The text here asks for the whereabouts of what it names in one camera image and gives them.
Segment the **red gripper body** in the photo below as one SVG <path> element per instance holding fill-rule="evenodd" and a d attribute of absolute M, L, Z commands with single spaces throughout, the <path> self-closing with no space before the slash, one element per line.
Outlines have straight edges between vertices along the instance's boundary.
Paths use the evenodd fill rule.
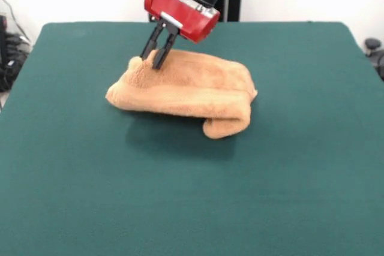
<path fill-rule="evenodd" d="M 179 34 L 194 42 L 204 40 L 214 29 L 220 12 L 195 0 L 144 0 L 145 10 L 179 29 Z"/>

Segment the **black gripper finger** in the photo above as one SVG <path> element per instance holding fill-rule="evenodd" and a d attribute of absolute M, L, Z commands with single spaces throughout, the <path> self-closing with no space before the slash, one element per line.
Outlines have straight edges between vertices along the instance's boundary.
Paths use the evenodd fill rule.
<path fill-rule="evenodd" d="M 157 47 L 157 40 L 165 26 L 166 24 L 162 20 L 157 22 L 153 32 L 151 33 L 147 43 L 144 46 L 142 53 L 140 54 L 142 60 L 145 60 L 149 54 Z"/>
<path fill-rule="evenodd" d="M 164 46 L 161 49 L 159 49 L 157 51 L 157 53 L 155 54 L 155 57 L 154 57 L 153 62 L 152 62 L 152 68 L 153 69 L 159 70 L 161 68 L 167 55 L 169 54 L 171 48 L 173 47 L 173 45 L 175 43 L 178 34 L 179 34 L 178 28 L 169 29 L 169 34 L 168 34 L 168 37 L 166 39 Z"/>

